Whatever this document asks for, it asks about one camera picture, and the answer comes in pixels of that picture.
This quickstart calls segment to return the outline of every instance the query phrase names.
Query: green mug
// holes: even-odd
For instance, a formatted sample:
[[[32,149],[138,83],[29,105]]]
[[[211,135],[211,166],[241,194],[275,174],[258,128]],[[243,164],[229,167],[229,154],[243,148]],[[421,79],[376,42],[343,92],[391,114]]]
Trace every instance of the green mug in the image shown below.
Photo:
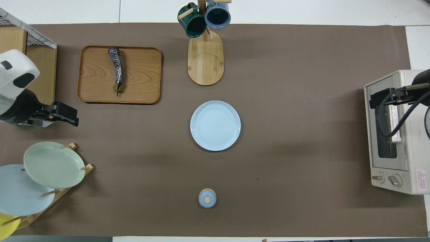
[[[184,28],[188,37],[197,38],[206,31],[207,24],[205,17],[199,13],[195,3],[189,3],[187,6],[181,8],[178,12],[178,16],[189,9],[193,9],[193,12],[181,19],[178,19],[178,21]]]

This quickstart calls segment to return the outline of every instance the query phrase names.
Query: warning label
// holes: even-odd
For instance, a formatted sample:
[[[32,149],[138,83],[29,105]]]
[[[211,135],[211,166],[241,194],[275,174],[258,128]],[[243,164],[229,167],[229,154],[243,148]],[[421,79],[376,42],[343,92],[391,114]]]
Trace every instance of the warning label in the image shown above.
[[[420,191],[426,191],[426,172],[424,170],[417,170],[417,188]]]

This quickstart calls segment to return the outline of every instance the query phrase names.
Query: mug handle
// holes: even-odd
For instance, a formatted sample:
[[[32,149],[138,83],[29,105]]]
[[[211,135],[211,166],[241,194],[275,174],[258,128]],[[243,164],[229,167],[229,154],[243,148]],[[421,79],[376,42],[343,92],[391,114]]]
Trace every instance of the mug handle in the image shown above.
[[[193,9],[193,13],[196,14],[199,12],[199,9],[197,8],[197,5],[195,3],[189,3],[187,6],[188,9]]]

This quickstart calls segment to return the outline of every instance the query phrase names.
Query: blue lid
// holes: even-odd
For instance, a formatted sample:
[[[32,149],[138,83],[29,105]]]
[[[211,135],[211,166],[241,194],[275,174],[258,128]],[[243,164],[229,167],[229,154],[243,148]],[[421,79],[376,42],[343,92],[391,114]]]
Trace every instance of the blue lid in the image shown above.
[[[210,208],[216,203],[216,194],[214,190],[205,188],[199,194],[199,203],[204,208]]]

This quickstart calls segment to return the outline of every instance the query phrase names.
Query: white tile floor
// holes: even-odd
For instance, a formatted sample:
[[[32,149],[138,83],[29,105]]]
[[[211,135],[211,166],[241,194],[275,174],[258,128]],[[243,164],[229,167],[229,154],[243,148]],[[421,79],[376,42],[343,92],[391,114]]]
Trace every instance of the white tile floor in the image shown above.
[[[28,24],[176,22],[178,0],[0,0],[0,8]],[[233,0],[231,23],[403,25],[411,69],[430,68],[430,3],[425,0]],[[425,196],[430,230],[430,195]],[[115,242],[261,241],[262,238],[117,237]],[[269,241],[327,238],[269,238]]]

